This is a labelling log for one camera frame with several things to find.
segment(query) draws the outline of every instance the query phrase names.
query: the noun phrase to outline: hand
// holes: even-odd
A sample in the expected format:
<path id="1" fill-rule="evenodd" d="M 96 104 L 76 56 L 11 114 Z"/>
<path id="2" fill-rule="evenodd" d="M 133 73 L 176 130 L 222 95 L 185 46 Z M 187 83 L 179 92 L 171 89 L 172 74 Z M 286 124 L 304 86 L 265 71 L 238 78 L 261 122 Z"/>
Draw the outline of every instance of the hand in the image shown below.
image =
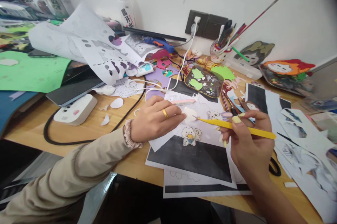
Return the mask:
<path id="1" fill-rule="evenodd" d="M 255 118 L 253 124 L 248 118 Z M 268 166 L 274 149 L 274 140 L 251 135 L 248 127 L 271 132 L 269 116 L 250 110 L 232 118 L 232 128 L 220 128 L 223 140 L 231 136 L 231 156 L 247 183 L 269 179 Z"/>
<path id="2" fill-rule="evenodd" d="M 131 140 L 145 142 L 157 139 L 175 129 L 186 118 L 181 109 L 159 96 L 151 97 L 131 123 Z"/>

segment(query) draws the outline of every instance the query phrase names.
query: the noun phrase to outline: gold ring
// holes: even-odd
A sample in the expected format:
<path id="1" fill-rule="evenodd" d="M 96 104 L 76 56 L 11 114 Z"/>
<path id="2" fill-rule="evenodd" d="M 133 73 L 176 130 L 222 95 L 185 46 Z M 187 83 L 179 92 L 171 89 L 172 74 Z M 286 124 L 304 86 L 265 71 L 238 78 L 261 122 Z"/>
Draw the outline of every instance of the gold ring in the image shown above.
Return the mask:
<path id="1" fill-rule="evenodd" d="M 167 115 L 167 112 L 165 111 L 165 109 L 162 109 L 162 111 L 163 111 L 163 113 L 164 113 L 164 115 L 165 115 L 166 119 L 168 119 L 168 118 L 169 118 L 169 116 Z"/>

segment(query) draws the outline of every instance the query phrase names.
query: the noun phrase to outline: plastic bottle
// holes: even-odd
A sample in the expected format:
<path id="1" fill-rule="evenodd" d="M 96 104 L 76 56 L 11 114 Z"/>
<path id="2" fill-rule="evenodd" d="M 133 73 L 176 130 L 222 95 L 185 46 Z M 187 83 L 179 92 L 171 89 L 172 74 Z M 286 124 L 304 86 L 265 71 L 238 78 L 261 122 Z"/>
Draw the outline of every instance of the plastic bottle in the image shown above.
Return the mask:
<path id="1" fill-rule="evenodd" d="M 117 0 L 121 23 L 123 26 L 135 28 L 136 22 L 134 19 L 133 8 L 128 0 Z"/>

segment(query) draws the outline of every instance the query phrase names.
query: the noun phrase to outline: beige sleeve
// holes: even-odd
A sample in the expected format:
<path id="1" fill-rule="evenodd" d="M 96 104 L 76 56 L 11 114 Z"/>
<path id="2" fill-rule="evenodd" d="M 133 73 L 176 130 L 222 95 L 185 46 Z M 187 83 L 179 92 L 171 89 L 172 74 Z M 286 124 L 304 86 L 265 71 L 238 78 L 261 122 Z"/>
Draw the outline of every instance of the beige sleeve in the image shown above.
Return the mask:
<path id="1" fill-rule="evenodd" d="M 57 221 L 71 204 L 103 181 L 111 168 L 130 151 L 123 129 L 79 146 L 45 175 L 30 182 L 0 212 L 0 222 Z"/>

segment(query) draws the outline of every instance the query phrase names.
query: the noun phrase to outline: desk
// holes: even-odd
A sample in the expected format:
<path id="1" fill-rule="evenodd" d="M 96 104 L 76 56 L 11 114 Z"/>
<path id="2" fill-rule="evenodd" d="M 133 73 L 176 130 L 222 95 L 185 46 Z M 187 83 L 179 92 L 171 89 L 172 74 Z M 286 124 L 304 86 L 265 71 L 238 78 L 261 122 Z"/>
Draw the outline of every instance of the desk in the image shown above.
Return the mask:
<path id="1" fill-rule="evenodd" d="M 234 70 L 232 71 L 234 72 L 235 76 L 247 80 L 247 83 L 250 83 L 252 81 L 241 73 Z M 280 94 L 282 98 L 292 103 L 301 99 L 301 97 L 297 95 L 290 94 L 288 92 L 269 86 L 263 79 L 260 79 L 258 82 L 261 82 L 265 86 L 268 86 L 270 90 Z M 234 90 L 237 96 L 241 96 L 240 90 L 245 92 L 245 84 L 246 82 L 239 82 L 239 89 Z M 68 126 L 53 121 L 49 128 L 49 135 L 51 139 L 59 142 L 73 142 L 87 139 L 97 139 L 104 134 L 110 133 L 114 126 L 120 121 L 120 119 L 139 98 L 139 95 L 134 95 L 127 99 L 124 99 L 124 105 L 119 109 L 115 110 L 109 108 L 108 111 L 99 111 L 99 108 L 110 104 L 118 97 L 100 96 L 97 94 L 93 95 L 98 99 L 98 103 L 92 113 L 87 118 L 87 120 L 79 126 Z M 144 103 L 145 101 L 143 98 L 142 101 L 139 102 L 139 104 L 134 108 L 134 110 L 142 107 Z M 28 114 L 22 121 L 19 121 L 18 123 L 13 125 L 8 133 L 4 136 L 4 138 L 59 156 L 65 156 L 72 149 L 76 148 L 77 145 L 56 146 L 47 143 L 43 137 L 44 125 L 48 118 L 51 116 L 51 114 L 53 114 L 57 108 L 58 106 L 56 106 L 49 100 L 42 101 L 38 105 L 38 107 L 35 108 L 30 114 Z M 134 110 L 129 114 L 126 119 L 134 118 Z M 108 113 L 110 116 L 110 122 L 106 126 L 100 126 L 106 113 Z M 150 144 L 146 143 L 144 144 L 143 148 L 132 151 L 122 161 L 120 161 L 116 167 L 114 167 L 113 171 L 131 178 L 163 186 L 163 170 L 145 165 L 149 147 Z M 275 153 L 273 153 L 273 158 L 277 160 Z M 290 200 L 290 202 L 294 205 L 294 207 L 299 211 L 299 213 L 305 218 L 308 223 L 322 223 L 322 220 L 316 212 L 315 208 L 311 205 L 309 200 L 299 188 L 286 188 L 284 186 L 284 182 L 293 182 L 293 180 L 289 179 L 282 167 L 281 170 L 281 177 L 275 177 L 271 175 L 271 179 L 274 181 L 274 183 L 278 185 L 281 191 L 286 195 L 286 197 Z M 249 213 L 261 215 L 261 212 L 258 209 L 256 202 L 252 196 L 237 195 L 223 197 L 204 197 L 203 199 Z"/>

